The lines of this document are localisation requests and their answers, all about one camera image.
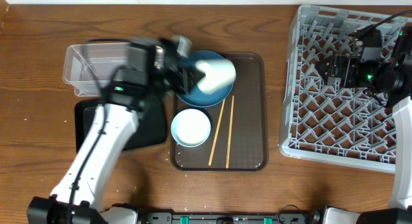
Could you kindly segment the left wooden chopstick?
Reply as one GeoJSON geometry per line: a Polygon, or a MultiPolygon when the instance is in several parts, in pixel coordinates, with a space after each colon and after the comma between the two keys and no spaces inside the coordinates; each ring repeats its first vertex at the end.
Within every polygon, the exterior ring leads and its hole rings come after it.
{"type": "Polygon", "coordinates": [[[220,109],[220,113],[219,113],[219,117],[218,117],[218,122],[216,124],[216,130],[215,130],[215,133],[214,133],[214,139],[213,139],[213,143],[212,143],[212,149],[211,149],[211,153],[210,153],[210,157],[209,157],[208,166],[212,165],[214,152],[215,152],[215,148],[216,148],[216,143],[217,143],[217,139],[218,139],[218,135],[219,135],[219,131],[220,131],[221,119],[222,119],[224,108],[225,108],[225,100],[226,99],[224,98],[222,103],[221,103],[221,109],[220,109]]]}

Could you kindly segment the black plastic bin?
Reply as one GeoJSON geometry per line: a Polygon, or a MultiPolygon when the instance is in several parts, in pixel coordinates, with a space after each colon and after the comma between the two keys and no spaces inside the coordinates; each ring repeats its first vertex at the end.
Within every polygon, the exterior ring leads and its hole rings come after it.
{"type": "MultiPolygon", "coordinates": [[[[146,104],[149,105],[149,109],[145,111],[143,119],[139,121],[138,129],[128,140],[123,151],[162,144],[167,138],[167,120],[164,104],[156,97],[150,97],[146,104]]],[[[89,132],[97,106],[98,99],[83,100],[75,105],[76,153],[80,150],[89,132]]]]}

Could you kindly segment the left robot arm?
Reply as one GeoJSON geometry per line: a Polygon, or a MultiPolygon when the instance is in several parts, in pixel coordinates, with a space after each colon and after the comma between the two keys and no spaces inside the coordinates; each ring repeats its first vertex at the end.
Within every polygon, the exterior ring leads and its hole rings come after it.
{"type": "Polygon", "coordinates": [[[72,165],[48,198],[33,197],[29,223],[138,223],[138,211],[127,205],[103,211],[103,195],[124,146],[149,109],[149,98],[188,93],[203,76],[179,64],[191,45],[182,35],[128,42],[126,63],[113,70],[107,86],[98,87],[100,104],[72,165]]]}

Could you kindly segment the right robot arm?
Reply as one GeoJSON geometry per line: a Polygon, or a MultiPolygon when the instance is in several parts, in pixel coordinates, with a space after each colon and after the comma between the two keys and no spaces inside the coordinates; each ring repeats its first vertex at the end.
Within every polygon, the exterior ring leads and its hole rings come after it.
{"type": "Polygon", "coordinates": [[[327,85],[340,79],[345,88],[366,88],[372,95],[385,93],[386,108],[395,121],[397,159],[389,207],[363,213],[329,207],[321,223],[411,223],[411,27],[401,28],[391,54],[392,63],[380,58],[382,43],[377,25],[357,32],[359,56],[332,55],[315,64],[327,85]]]}

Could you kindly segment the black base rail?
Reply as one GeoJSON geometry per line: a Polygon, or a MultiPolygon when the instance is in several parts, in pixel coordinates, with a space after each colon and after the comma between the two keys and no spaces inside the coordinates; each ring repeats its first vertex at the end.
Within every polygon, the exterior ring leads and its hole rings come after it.
{"type": "Polygon", "coordinates": [[[138,215],[138,224],[305,224],[303,214],[171,214],[149,212],[138,215]]]}

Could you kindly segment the white cup with green inside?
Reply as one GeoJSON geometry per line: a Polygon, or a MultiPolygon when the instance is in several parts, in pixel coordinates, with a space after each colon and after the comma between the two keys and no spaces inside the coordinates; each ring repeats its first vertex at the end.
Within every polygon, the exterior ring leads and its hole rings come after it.
{"type": "Polygon", "coordinates": [[[236,69],[227,59],[198,60],[195,67],[205,74],[197,83],[197,87],[204,94],[212,94],[234,83],[236,79],[236,69]]]}

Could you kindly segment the light blue small bowl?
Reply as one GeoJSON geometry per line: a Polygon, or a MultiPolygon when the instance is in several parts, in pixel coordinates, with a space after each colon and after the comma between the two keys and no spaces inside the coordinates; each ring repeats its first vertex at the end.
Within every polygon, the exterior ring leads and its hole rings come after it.
{"type": "Polygon", "coordinates": [[[177,144],[197,147],[204,143],[211,133],[211,121],[198,109],[179,112],[171,123],[171,134],[177,144]]]}

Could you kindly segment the dark brown serving tray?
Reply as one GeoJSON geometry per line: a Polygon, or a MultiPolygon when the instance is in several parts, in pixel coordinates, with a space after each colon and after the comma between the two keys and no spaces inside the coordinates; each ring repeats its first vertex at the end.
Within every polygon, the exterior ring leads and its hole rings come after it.
{"type": "Polygon", "coordinates": [[[182,171],[258,171],[268,162],[265,77],[262,58],[255,53],[219,53],[232,61],[236,69],[233,88],[225,98],[212,165],[208,166],[221,103],[210,107],[194,107],[174,97],[173,113],[198,109],[211,121],[208,139],[197,147],[184,147],[171,142],[171,163],[182,171]],[[225,168],[229,132],[230,107],[234,95],[234,116],[230,165],[225,168]]]}

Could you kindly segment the grey dishwasher rack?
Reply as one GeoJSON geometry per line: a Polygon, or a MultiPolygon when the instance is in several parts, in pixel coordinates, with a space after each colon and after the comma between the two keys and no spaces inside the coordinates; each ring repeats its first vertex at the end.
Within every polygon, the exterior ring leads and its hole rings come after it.
{"type": "Polygon", "coordinates": [[[363,89],[327,86],[315,63],[336,54],[351,55],[354,32],[370,24],[381,31],[381,58],[389,61],[408,17],[303,5],[289,29],[287,80],[279,149],[284,156],[393,173],[395,123],[383,104],[363,89]]]}

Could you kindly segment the clear plastic bin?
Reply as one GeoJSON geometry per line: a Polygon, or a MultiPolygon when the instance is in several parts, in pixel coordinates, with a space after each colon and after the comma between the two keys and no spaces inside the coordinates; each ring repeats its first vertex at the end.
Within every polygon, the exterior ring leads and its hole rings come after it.
{"type": "Polygon", "coordinates": [[[80,44],[71,45],[66,50],[63,70],[63,82],[74,87],[78,97],[97,97],[99,89],[94,78],[98,78],[101,87],[108,85],[114,70],[126,63],[127,43],[95,43],[82,51],[80,44]]]}

